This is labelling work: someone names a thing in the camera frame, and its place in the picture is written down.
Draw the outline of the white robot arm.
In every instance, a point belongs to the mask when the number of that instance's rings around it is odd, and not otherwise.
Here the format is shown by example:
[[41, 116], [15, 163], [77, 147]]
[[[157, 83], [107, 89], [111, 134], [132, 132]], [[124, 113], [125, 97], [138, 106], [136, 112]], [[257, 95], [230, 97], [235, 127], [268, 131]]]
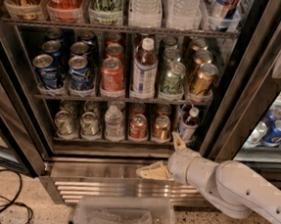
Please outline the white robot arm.
[[250, 167], [235, 160], [218, 164], [186, 147], [179, 134], [172, 133], [174, 153], [167, 163], [141, 167], [141, 178], [171, 180], [193, 186], [217, 209], [242, 219], [258, 213], [271, 224], [281, 224], [281, 190]]

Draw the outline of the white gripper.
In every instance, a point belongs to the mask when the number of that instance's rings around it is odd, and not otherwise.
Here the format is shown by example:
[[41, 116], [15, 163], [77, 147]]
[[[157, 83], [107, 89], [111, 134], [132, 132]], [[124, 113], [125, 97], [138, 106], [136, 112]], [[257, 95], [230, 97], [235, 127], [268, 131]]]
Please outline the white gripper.
[[139, 177], [149, 180], [169, 180], [170, 177], [182, 185], [187, 185], [187, 170], [195, 157], [200, 157], [199, 153], [187, 149], [184, 141], [176, 132], [172, 132], [172, 139], [175, 148], [174, 154], [167, 160], [167, 166], [160, 160], [136, 170]]

